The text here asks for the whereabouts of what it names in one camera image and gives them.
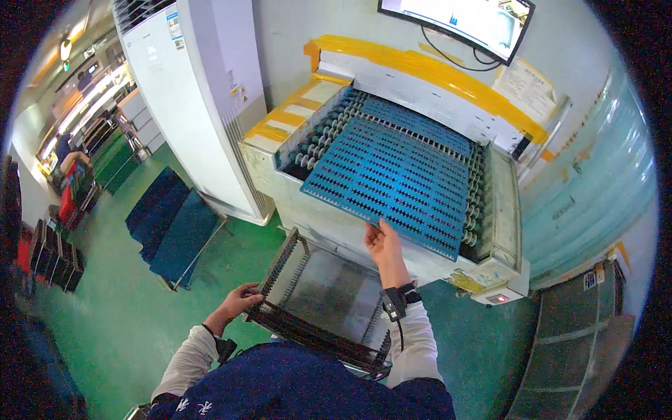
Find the navy shirt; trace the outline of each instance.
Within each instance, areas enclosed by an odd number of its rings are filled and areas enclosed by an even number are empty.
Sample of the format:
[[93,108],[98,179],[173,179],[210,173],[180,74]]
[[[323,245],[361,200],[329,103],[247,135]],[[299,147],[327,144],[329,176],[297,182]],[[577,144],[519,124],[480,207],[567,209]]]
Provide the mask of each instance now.
[[259,344],[207,373],[182,397],[163,394],[147,419],[455,419],[441,381],[389,389],[331,356],[290,342]]
[[84,89],[86,89],[86,86],[88,86],[92,80],[93,76],[91,76],[91,73],[87,71],[84,73],[84,77],[82,77],[81,80],[77,82],[77,90],[83,92]]
[[72,134],[64,134],[58,138],[56,141],[56,146],[54,147],[54,153],[58,157],[58,162],[62,163],[63,159],[70,154],[70,139],[73,137]]

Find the white sleeve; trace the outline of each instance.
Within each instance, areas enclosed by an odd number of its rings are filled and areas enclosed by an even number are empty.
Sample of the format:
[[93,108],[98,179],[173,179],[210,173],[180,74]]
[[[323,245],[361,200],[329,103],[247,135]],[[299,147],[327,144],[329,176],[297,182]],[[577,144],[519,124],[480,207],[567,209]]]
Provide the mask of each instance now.
[[168,392],[182,396],[194,382],[208,373],[212,362],[218,359],[217,347],[212,334],[202,325],[196,325],[189,332],[189,338],[177,349],[163,374],[161,383],[152,393],[153,401],[157,395]]
[[383,317],[390,329],[392,339],[392,370],[387,377],[387,387],[394,388],[401,382],[415,378],[433,378],[444,381],[436,365],[436,341],[422,302],[408,305],[406,316],[401,323],[404,335],[404,351],[401,351],[399,327],[390,322],[387,314]]

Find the worker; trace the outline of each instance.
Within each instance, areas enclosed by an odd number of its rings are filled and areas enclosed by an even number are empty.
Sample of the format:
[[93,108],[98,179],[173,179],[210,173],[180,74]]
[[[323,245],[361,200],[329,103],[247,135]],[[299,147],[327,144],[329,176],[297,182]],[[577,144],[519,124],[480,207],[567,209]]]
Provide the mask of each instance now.
[[[389,224],[367,224],[364,243],[383,288],[411,283],[399,238]],[[386,386],[358,378],[330,355],[289,341],[258,344],[206,373],[218,358],[215,337],[265,299],[256,286],[247,283],[233,290],[191,329],[152,394],[148,419],[455,418],[422,301],[408,305],[400,320],[403,345],[397,323],[387,320],[392,369]]]
[[54,146],[54,154],[58,158],[58,162],[62,163],[65,160],[65,157],[71,152],[70,150],[70,139],[73,137],[72,134],[60,134],[56,133],[56,145]]
[[47,185],[49,185],[59,196],[63,193],[62,189],[66,187],[66,185],[63,184],[63,178],[75,161],[82,164],[79,166],[80,170],[91,170],[91,158],[84,152],[70,152],[63,161],[59,160],[60,165],[57,165],[46,178]]
[[77,90],[80,91],[82,95],[86,96],[91,91],[91,89],[87,89],[86,86],[93,80],[93,76],[88,71],[80,71],[77,74],[77,80]]

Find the transparent plastic curtain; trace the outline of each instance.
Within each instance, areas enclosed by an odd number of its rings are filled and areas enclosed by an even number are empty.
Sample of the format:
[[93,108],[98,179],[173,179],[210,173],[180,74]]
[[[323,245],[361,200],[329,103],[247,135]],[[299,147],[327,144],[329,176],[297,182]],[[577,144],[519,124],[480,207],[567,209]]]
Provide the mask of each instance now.
[[618,63],[571,146],[521,190],[530,288],[544,287],[604,251],[655,196],[650,134]]

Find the blue mat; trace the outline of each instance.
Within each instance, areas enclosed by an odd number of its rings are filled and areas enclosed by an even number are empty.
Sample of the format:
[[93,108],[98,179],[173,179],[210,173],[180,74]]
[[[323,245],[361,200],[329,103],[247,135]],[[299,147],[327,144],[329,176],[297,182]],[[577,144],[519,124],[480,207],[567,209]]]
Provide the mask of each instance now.
[[[198,192],[192,190],[163,237],[149,269],[164,280],[177,283],[219,222],[219,217],[201,199]],[[180,281],[182,288],[189,287],[197,262],[198,260],[192,264]]]
[[190,194],[182,178],[166,167],[126,217],[131,237],[142,244],[140,256],[150,263],[173,219]]
[[407,128],[421,136],[428,137],[469,159],[471,157],[470,141],[460,133],[439,124],[408,108],[379,97],[369,97],[364,101],[362,112],[371,114],[396,126]]
[[375,224],[383,217],[400,236],[455,261],[468,175],[446,153],[352,118],[300,191]]

